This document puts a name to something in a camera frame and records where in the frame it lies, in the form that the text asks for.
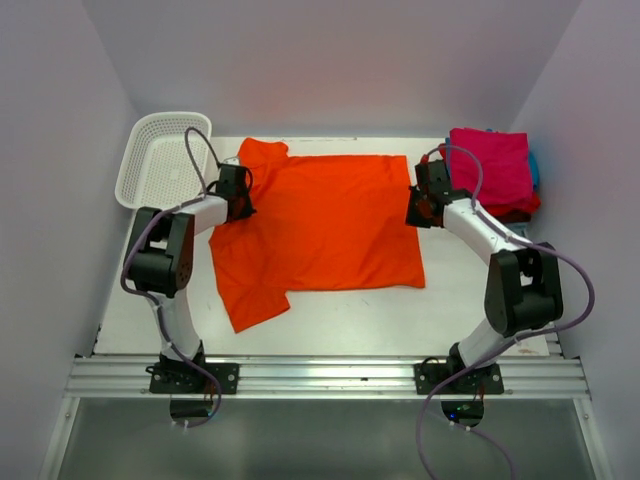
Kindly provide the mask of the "orange t shirt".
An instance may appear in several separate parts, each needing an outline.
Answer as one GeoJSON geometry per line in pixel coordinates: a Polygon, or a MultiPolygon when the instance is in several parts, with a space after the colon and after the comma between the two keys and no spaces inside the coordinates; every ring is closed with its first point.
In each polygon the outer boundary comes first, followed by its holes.
{"type": "Polygon", "coordinates": [[[418,234],[405,222],[405,156],[292,156],[253,138],[238,156],[256,212],[209,240],[235,332],[289,310],[290,292],[425,287],[418,234]]]}

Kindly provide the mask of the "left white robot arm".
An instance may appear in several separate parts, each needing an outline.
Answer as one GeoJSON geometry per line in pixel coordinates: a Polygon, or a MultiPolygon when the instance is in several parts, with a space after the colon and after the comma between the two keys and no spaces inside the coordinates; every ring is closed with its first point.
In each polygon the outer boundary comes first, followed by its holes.
{"type": "Polygon", "coordinates": [[[194,267],[195,237],[251,217],[253,174],[223,164],[204,192],[167,210],[139,209],[134,218],[120,277],[121,288],[151,306],[161,338],[152,382],[169,391],[197,392],[212,384],[203,342],[191,317],[187,286],[194,267]]]}

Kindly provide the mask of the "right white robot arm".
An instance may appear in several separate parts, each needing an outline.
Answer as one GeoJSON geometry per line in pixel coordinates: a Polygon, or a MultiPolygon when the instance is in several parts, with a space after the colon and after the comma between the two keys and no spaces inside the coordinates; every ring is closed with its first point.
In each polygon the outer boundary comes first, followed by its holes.
{"type": "Polygon", "coordinates": [[[445,361],[426,358],[415,366],[416,388],[428,393],[446,380],[447,391],[469,393],[497,374],[496,350],[562,315],[558,262],[474,204],[469,191],[455,189],[444,161],[423,156],[415,174],[406,223],[448,231],[488,267],[484,318],[445,361]]]}

